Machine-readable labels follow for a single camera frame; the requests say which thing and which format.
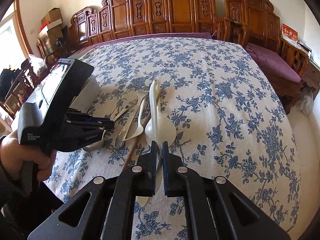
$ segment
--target wooden chopstick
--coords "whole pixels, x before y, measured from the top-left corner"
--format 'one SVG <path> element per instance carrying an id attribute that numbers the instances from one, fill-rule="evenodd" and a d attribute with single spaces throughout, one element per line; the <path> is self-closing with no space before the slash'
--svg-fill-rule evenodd
<path id="1" fill-rule="evenodd" d="M 157 102 L 158 102 L 158 100 L 159 100 L 160 95 L 162 94 L 162 92 L 163 92 L 163 89 L 161 88 L 161 90 L 160 90 L 160 92 L 159 92 L 159 94 L 158 94 L 158 96 L 157 96 L 157 99 L 156 99 Z M 151 119 L 151 110 L 150 110 L 149 114 L 147 115 L 147 118 L 146 118 L 146 119 L 144 120 L 144 122 L 143 122 L 143 125 L 142 125 L 142 126 L 143 126 L 143 130 L 146 128 L 146 126 L 147 126 L 147 124 L 148 124 L 148 122 L 149 122 L 150 119 Z M 138 136 L 135 138 L 134 144 L 133 144 L 132 148 L 130 149 L 129 154 L 128 154 L 128 156 L 127 156 L 127 158 L 126 158 L 126 160 L 125 160 L 125 162 L 124 162 L 124 164 L 123 164 L 123 166 L 122 166 L 122 171 L 124 171 L 124 170 L 126 170 L 126 169 L 128 168 L 128 164 L 129 164 L 129 162 L 130 162 L 130 160 L 131 160 L 131 157 L 132 157 L 132 155 L 133 155 L 133 153 L 134 153 L 134 151 L 135 151 L 135 149 L 136 149 L 136 146 L 137 146 L 140 138 L 142 137 L 142 135 L 143 135 L 143 133 L 140 134 L 140 135 L 138 135 Z"/>

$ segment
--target display screen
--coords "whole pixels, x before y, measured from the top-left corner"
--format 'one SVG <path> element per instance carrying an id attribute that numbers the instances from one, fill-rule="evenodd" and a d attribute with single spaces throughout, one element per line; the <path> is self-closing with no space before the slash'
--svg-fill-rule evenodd
<path id="1" fill-rule="evenodd" d="M 68 70 L 68 67 L 68 64 L 57 64 L 45 81 L 41 91 L 47 103 L 52 100 L 53 95 L 63 79 L 64 74 Z"/>

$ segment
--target black trousers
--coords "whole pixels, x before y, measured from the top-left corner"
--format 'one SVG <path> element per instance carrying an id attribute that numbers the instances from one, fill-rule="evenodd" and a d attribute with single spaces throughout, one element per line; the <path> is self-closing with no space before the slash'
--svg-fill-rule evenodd
<path id="1" fill-rule="evenodd" d="M 31 193 L 29 198 L 16 196 L 5 204 L 4 217 L 12 230 L 23 236 L 20 239 L 27 239 L 34 229 L 62 205 L 63 202 L 41 182 L 39 190 Z"/>

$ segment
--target hand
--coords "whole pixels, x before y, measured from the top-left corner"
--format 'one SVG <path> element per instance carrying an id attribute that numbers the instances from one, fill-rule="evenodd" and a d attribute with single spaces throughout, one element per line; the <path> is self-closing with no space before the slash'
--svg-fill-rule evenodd
<path id="1" fill-rule="evenodd" d="M 18 133 L 14 131 L 6 136 L 0 144 L 0 161 L 11 179 L 20 179 L 19 171 L 24 161 L 33 161 L 38 164 L 38 181 L 47 180 L 51 173 L 57 151 L 53 150 L 49 157 L 46 156 L 39 146 L 20 145 Z"/>

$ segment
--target blue floral tablecloth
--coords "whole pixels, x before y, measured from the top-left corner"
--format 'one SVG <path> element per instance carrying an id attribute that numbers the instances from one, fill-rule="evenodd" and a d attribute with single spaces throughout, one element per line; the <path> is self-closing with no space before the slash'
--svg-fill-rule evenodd
<path id="1" fill-rule="evenodd" d="M 237 44 L 195 38 L 153 38 L 94 49 L 82 60 L 101 94 L 94 116 L 120 111 L 138 90 L 158 79 L 161 110 L 177 136 L 169 151 L 201 176 L 225 176 L 284 230 L 296 224 L 300 165 L 292 129 L 267 78 Z M 145 118 L 149 109 L 143 113 Z M 118 176 L 133 140 L 113 147 L 129 113 L 105 134 L 103 147 L 58 153 L 46 182 L 63 201 L 97 175 Z M 143 138 L 130 161 L 150 152 Z M 182 197 L 167 198 L 163 186 L 146 207 L 135 206 L 133 239 L 187 238 Z"/>

